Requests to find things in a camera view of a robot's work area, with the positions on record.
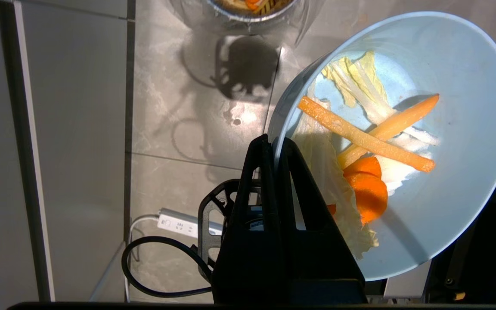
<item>bowl rim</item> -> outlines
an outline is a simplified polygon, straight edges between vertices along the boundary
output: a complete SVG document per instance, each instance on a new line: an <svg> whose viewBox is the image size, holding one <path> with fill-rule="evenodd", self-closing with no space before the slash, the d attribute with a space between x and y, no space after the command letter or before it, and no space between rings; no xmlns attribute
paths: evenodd
<svg viewBox="0 0 496 310"><path fill-rule="evenodd" d="M398 20L407 19L407 18L414 18L414 17L430 17L430 16L431 17L436 17L436 18L449 19L449 20L455 21L457 23L460 23L460 24L463 24L463 25L468 26L470 29L472 29L476 33L480 34L484 38L484 40L486 41L486 43L488 43L492 47L494 53L496 54L496 43L495 43L495 41L483 29L481 29L480 27L478 27L476 24L472 23L469 20L466 20L464 18L461 18L460 16L456 16L456 15L449 14L449 13L446 13L446 12L434 12L434 11L407 12L407 13L404 13L404 14L400 14L400 15L392 16L390 18L386 18L386 19L384 19L384 20L382 20L380 22L377 22L375 24L372 24L372 25L368 26L367 28L361 30L360 32L358 32L355 35L353 35L352 37L350 37L347 41L345 41L344 43L342 43L339 47L337 47L336 49L334 49L332 52L330 52L327 55L327 57L322 60L322 62L315 69L315 71L313 71L313 73L311 73L311 76L304 83L303 87L301 88L301 91L299 92L298 96L296 97L295 102L299 102L301 100L301 97L305 94L305 92L307 91L309 85L320 74L321 70L325 67L325 65L327 65L329 62L331 62L334 57L336 57L342 50L344 50L346 47L348 47L349 45L351 45L354 41L357 41L358 39L360 39L361 37L363 37L367 33L371 32L371 31L373 31L373 30L375 30L375 29L377 29L379 27L382 27L382 26L384 26L386 24L390 24L390 23L396 22ZM274 153L274 156L275 156L275 159L274 160L275 161L277 161L277 159L279 158L279 156L281 154L281 148L282 148L283 141L284 141L284 138L285 138L286 132L287 132L287 125L290 123L290 121L291 121L291 119L293 117L293 114L295 113L295 110L297 110L297 109L298 109L297 106L293 104L292 107L290 108L290 110L288 111L288 114L287 114L286 118L284 119L284 124L282 125L281 131L280 131L279 135L277 136L276 151ZM428 257L428 260L433 259L434 257L436 257L439 253L441 253L449 245L451 245L454 241L456 241L456 239L458 239L463 232L466 231L466 229L470 226L470 224L472 224L474 222L474 220L477 218L477 216L480 214L480 212L484 208L485 204L488 202L488 200L489 200L491 194L493 193L493 191L495 190L495 188L496 188L496 178L493 180L490 191L486 194L486 196L484 196L484 200L481 202L481 206L476 209L476 212L472 216L472 218L465 225L463 225L463 227L461 227L459 233L455 234L455 236L453 236L453 238L449 242L447 242L445 245L443 245L442 247L440 247L437 251L435 251L435 253L433 253L432 255L430 255ZM391 273L391 274L388 274L386 276L376 276L376 277L366 278L366 281L376 281L376 280L382 280L382 279L387 279L387 278L390 278L390 277L394 277L394 276L400 275L402 273L406 273L407 271L410 271L412 269L415 269L416 267L418 267L421 264L422 263L420 263L420 264L419 263L414 263L414 264L410 265L409 267L407 267L405 269L402 269L400 271L396 271L396 272Z"/></svg>

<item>carrot stick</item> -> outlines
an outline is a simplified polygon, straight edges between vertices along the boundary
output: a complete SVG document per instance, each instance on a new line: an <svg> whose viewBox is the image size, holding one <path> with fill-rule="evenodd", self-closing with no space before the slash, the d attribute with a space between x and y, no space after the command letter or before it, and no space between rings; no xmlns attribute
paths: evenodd
<svg viewBox="0 0 496 310"><path fill-rule="evenodd" d="M414 123L425 117L437 104L439 94L435 94L430 98L411 106L403 112L393 114L378 127L374 128L369 134L382 141L392 139L394 136L401 133L403 130L411 127ZM355 143L350 145L345 151L338 155L338 162L342 169L354 163L357 159L366 153L366 149L357 146Z"/></svg>
<svg viewBox="0 0 496 310"><path fill-rule="evenodd" d="M320 104L307 96L301 98L298 108L314 118L325 128L345 137L354 144L359 145L376 155L400 161L426 173L432 171L435 166L434 161L431 159L410 153L394 145L389 145L388 143L380 141L368 133L361 131L356 126L353 126L348 121L330 112L326 108L323 108Z"/></svg>

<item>white cable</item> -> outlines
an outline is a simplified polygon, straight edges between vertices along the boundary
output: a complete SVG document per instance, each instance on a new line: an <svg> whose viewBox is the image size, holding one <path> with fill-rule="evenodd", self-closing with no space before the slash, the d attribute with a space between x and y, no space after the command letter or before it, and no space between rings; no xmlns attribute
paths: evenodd
<svg viewBox="0 0 496 310"><path fill-rule="evenodd" d="M132 224L130 225L130 233L127 235L126 247L131 243L131 238L133 237L132 236L133 230L138 223L143 222L144 220L154 220L155 222L158 223L158 218L159 218L159 216L157 214L143 215L143 216L139 216L138 218L136 218L132 222ZM130 302L130 283L127 280L126 276L124 276L124 284L126 286L126 302L129 304L129 302Z"/></svg>

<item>floor tile grout line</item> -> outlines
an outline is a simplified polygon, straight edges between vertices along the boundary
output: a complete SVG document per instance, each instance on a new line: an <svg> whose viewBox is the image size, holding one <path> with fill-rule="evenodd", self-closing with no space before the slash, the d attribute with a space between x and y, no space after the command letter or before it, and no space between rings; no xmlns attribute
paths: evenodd
<svg viewBox="0 0 496 310"><path fill-rule="evenodd" d="M281 63L281 55L283 52L283 47L279 49L279 57L277 59L277 66L275 67L275 76L273 79L273 84L271 85L271 92L269 94L269 103L267 104L267 111L265 114L265 120L263 122L263 129L261 130L261 134L263 135L265 133L265 126L267 126L267 119L269 118L269 110L271 109L271 100L273 99L273 90L275 89L275 83L277 82L278 78L278 73L279 73L279 65Z"/></svg>
<svg viewBox="0 0 496 310"><path fill-rule="evenodd" d="M204 162L200 162L200 161L187 161L185 159L170 158L170 157L164 157L164 156L158 156L158 155L150 155L150 154L143 154L143 153L137 153L137 152L131 152L131 154L132 155L140 155L140 156L152 157L152 158L159 158L159 159L169 159L170 161L180 161L180 162L189 163L189 164L198 164L198 165L205 165L205 166L211 166L211 167L222 167L224 169L232 169L232 170L242 171L242 169L237 168L237 167L227 167L227 166L222 166L222 165L215 165L215 164L210 164L210 163L204 163Z"/></svg>

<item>light blue bowl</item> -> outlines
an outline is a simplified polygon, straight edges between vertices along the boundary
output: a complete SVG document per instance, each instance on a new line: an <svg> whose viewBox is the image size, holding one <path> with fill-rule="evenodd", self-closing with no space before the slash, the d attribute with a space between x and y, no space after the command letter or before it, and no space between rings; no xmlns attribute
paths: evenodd
<svg viewBox="0 0 496 310"><path fill-rule="evenodd" d="M443 12L411 12L382 20L305 68L288 86L272 116L269 136L278 159L301 115L296 107L316 79L316 96L362 129L361 108L346 108L321 69L343 56L376 53L377 74L388 100L440 94L417 124L439 137L430 148L436 162L390 197L382 218L371 223L380 246L358 261L367 281L413 269L450 245L480 213L496 186L496 44L478 26Z"/></svg>

